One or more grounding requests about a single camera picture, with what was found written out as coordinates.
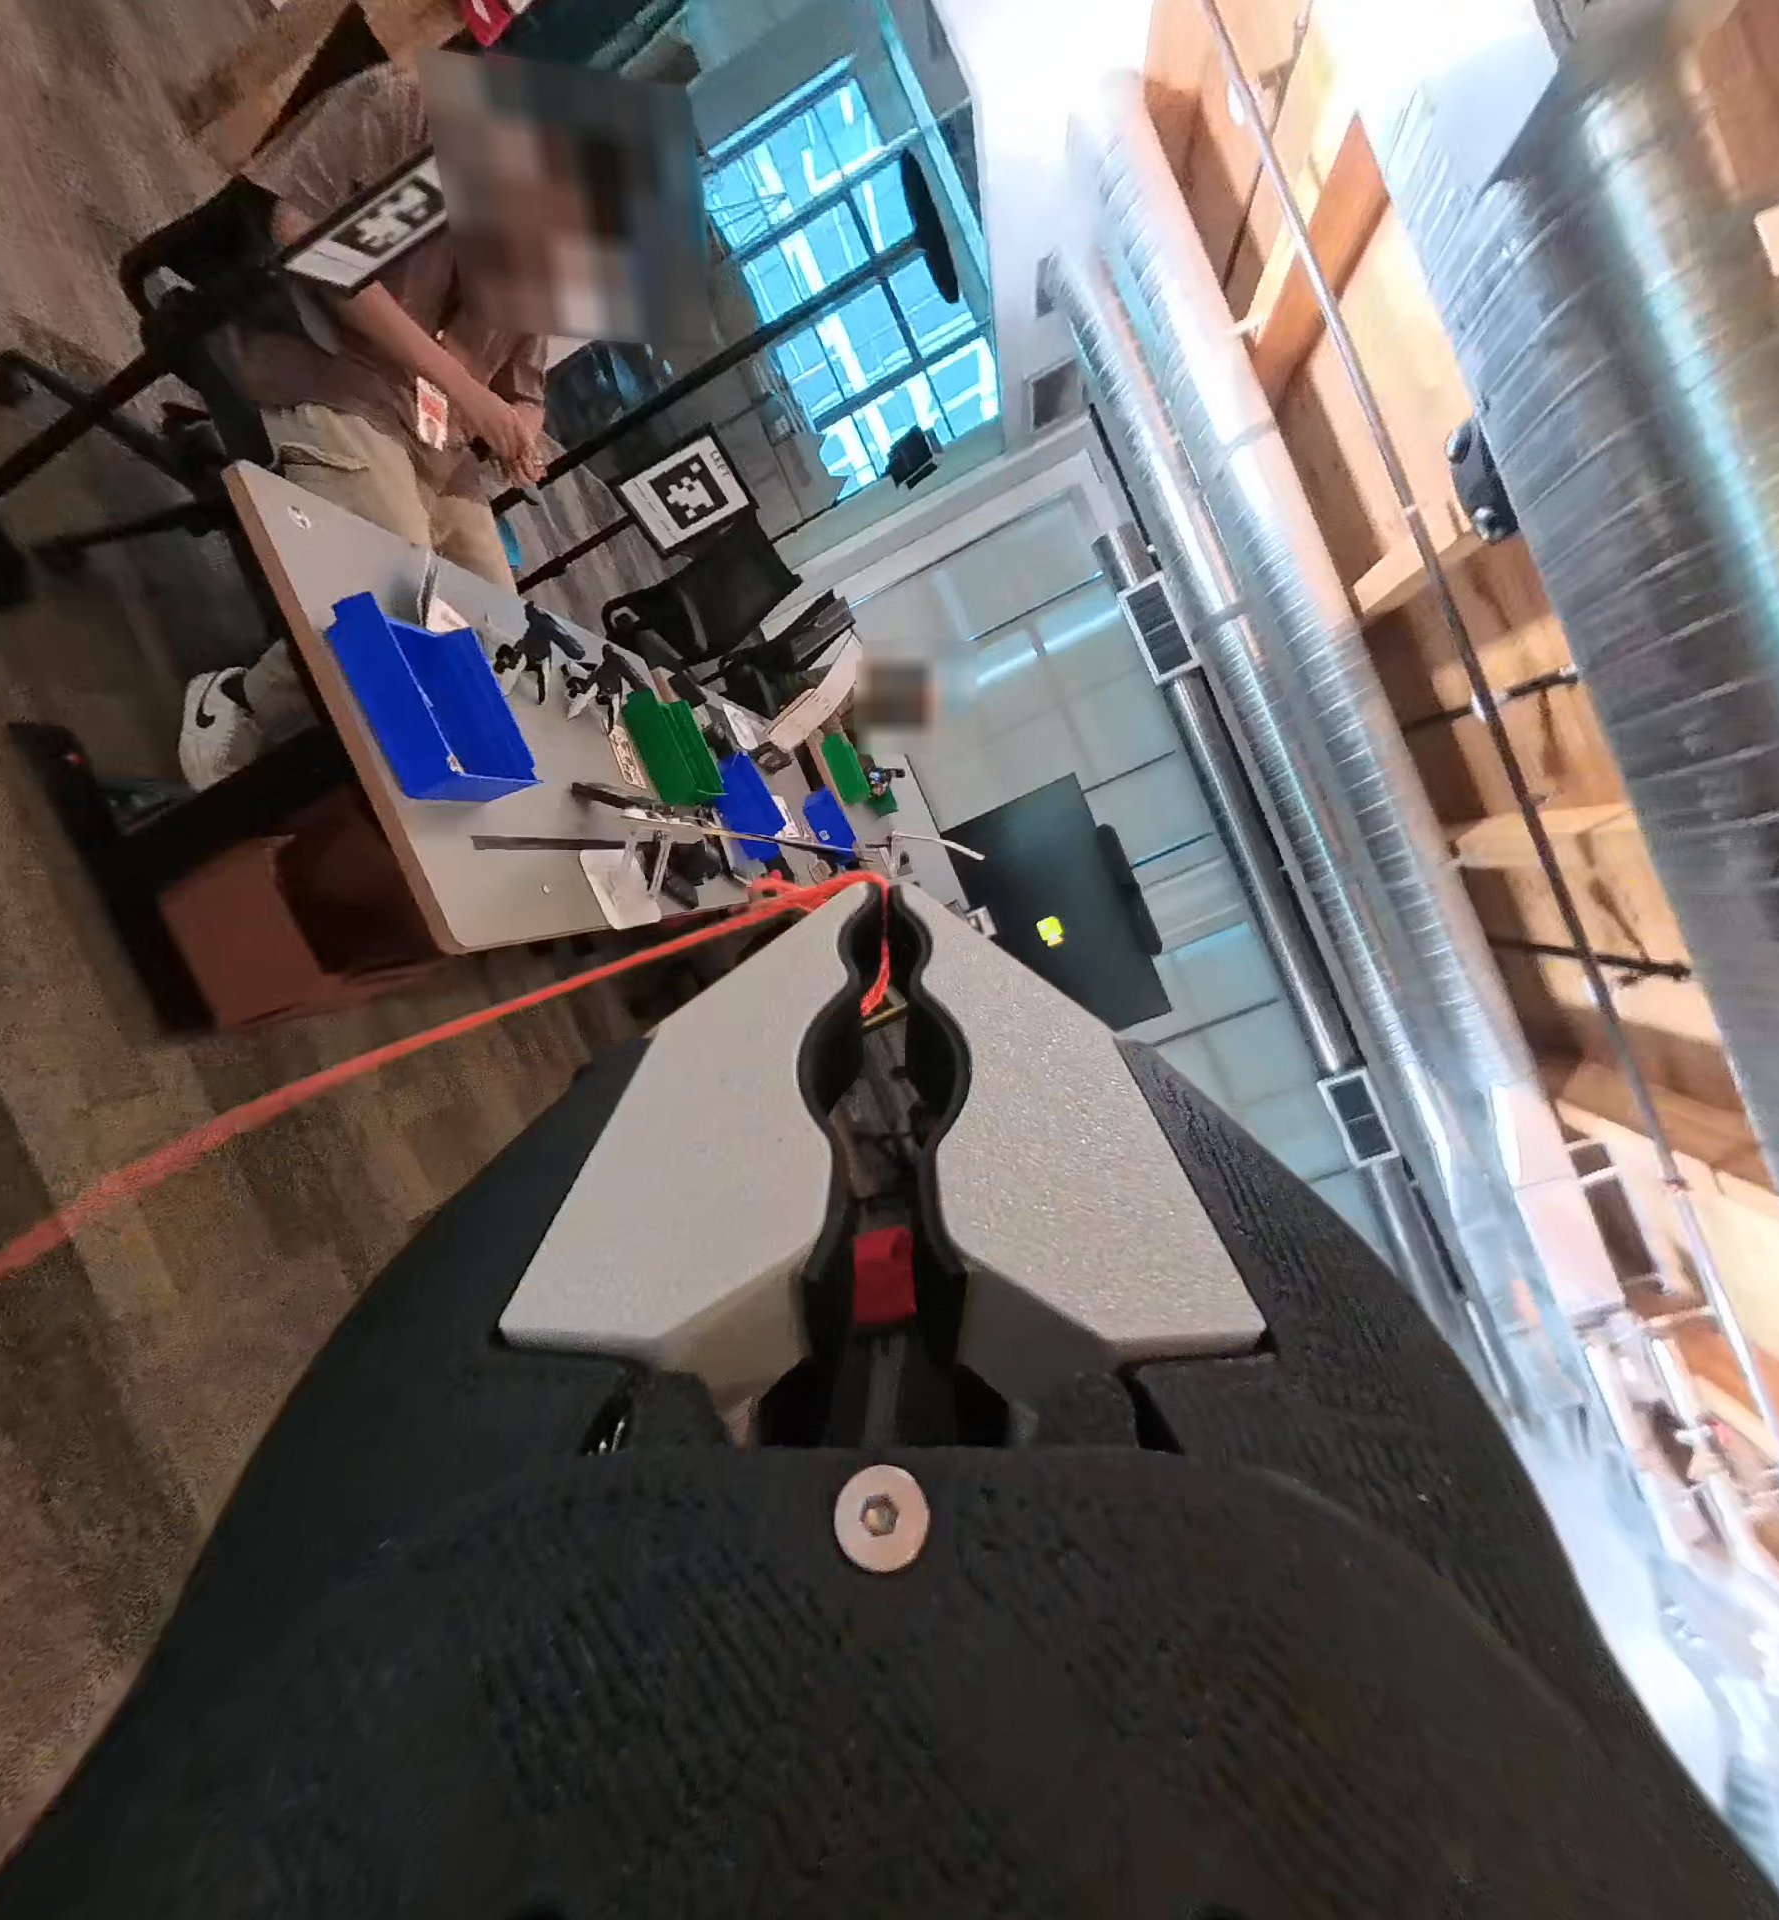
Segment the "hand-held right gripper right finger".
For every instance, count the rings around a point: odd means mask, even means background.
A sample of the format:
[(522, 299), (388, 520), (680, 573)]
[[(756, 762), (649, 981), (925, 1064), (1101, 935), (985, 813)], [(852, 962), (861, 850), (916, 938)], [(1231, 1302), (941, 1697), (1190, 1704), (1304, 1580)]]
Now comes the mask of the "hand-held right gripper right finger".
[(1264, 1321), (1118, 1037), (920, 889), (913, 1008), (952, 1070), (932, 1210), (965, 1275), (958, 1356), (1006, 1398), (1166, 1358), (1248, 1356)]

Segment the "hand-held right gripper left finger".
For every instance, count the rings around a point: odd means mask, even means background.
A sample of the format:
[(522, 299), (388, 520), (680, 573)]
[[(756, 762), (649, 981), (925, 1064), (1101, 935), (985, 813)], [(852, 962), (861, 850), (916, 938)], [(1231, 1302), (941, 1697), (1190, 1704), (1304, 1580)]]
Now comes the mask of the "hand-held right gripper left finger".
[(498, 1320), (519, 1350), (700, 1379), (720, 1412), (807, 1356), (804, 1277), (836, 1213), (813, 1043), (861, 1037), (882, 889), (807, 912), (662, 1021)]

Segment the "silver spiral air duct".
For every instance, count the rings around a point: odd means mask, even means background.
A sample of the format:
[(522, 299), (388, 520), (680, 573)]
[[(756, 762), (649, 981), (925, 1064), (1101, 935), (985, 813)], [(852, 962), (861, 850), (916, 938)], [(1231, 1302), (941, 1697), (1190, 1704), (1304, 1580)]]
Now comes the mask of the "silver spiral air duct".
[(1594, 1217), (1138, 73), (1067, 151), (1058, 306), (1365, 1070), (1521, 1401), (1599, 1410)]

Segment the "black wall screen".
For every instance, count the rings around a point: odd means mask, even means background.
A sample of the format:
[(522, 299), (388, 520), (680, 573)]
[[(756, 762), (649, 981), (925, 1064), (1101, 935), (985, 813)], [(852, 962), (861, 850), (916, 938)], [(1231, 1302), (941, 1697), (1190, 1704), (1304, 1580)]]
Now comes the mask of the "black wall screen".
[(945, 829), (994, 945), (1116, 1032), (1170, 1012), (1163, 935), (1118, 827), (1075, 776)]

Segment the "black white marker sign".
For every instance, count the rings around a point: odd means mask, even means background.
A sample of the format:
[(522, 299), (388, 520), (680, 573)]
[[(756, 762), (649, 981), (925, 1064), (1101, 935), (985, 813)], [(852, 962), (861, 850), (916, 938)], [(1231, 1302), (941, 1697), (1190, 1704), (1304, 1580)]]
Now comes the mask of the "black white marker sign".
[(430, 147), (281, 252), (279, 273), (314, 292), (364, 293), (448, 228), (440, 164)]
[(677, 559), (755, 515), (755, 500), (711, 429), (613, 482), (613, 496), (662, 559)]

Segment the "grey work table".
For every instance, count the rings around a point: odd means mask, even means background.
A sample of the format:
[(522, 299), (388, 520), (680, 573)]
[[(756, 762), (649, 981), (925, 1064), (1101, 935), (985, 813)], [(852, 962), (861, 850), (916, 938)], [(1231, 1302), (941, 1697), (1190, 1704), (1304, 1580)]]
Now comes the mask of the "grey work table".
[(741, 877), (705, 877), (694, 905), (649, 889), (641, 861), (661, 827), (653, 820), (654, 794), (623, 776), (604, 706), (567, 710), (560, 670), (544, 699), (500, 685), (542, 785), (493, 803), (408, 800), (328, 648), (335, 602), (372, 592), (398, 620), (471, 627), (491, 662), (498, 640), (522, 635), (525, 604), (272, 471), (234, 465), (225, 482), (255, 566), (288, 622), (300, 674), (444, 954), (653, 926), (657, 919), (662, 932), (672, 932), (747, 908)]

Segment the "green parts bin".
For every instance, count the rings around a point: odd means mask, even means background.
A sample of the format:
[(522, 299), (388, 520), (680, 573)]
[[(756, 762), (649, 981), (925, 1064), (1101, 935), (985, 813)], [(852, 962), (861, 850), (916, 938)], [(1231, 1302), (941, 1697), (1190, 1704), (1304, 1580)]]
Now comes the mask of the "green parts bin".
[(714, 807), (725, 798), (717, 759), (696, 706), (635, 689), (621, 706), (621, 726), (638, 762), (666, 805)]
[(829, 788), (842, 807), (865, 810), (875, 818), (889, 818), (900, 812), (898, 771), (878, 764), (847, 731), (824, 730), (817, 741), (817, 754)]

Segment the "black stool chair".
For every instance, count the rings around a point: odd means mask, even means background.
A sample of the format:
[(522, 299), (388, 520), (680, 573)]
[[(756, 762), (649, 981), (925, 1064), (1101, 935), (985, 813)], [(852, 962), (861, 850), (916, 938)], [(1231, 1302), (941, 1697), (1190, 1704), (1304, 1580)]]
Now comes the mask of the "black stool chair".
[(107, 381), (87, 386), (23, 349), (0, 353), (0, 410), (32, 395), (60, 401), (60, 416), (0, 464), (0, 503), (93, 435), (125, 447), (173, 482), (180, 500), (104, 528), (19, 545), (0, 525), (0, 613), (23, 604), (33, 568), (78, 571), (90, 551), (157, 537), (222, 539), (239, 566), (248, 547), (225, 471), (275, 467), (260, 410), (239, 368), (242, 327), (303, 338), (303, 312), (278, 269), (272, 196), (230, 180), (180, 219), (137, 239), (120, 260), (120, 285), (137, 321), (137, 354)]

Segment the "black office chair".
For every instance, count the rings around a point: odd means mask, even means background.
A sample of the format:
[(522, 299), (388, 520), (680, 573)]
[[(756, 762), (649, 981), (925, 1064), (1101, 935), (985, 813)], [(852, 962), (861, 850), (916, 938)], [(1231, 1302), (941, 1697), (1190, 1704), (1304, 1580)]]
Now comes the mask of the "black office chair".
[(755, 520), (703, 542), (677, 571), (603, 607), (603, 635), (686, 700), (779, 718), (848, 635), (848, 602), (827, 591), (775, 635), (765, 620), (804, 587)]

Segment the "cardboard box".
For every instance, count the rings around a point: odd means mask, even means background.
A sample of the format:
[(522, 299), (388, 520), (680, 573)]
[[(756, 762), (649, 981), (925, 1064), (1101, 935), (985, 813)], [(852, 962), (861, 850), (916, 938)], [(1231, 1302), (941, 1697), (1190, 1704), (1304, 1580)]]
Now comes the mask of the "cardboard box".
[(335, 1012), (445, 962), (372, 803), (353, 785), (158, 895), (214, 1025)]

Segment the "large blue parts bin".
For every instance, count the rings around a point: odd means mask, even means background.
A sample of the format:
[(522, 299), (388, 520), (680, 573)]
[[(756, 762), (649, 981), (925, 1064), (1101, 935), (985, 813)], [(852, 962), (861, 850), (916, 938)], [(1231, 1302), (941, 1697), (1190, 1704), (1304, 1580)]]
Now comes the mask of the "large blue parts bin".
[(542, 785), (471, 627), (398, 620), (357, 592), (335, 602), (327, 642), (408, 800), (493, 803)]

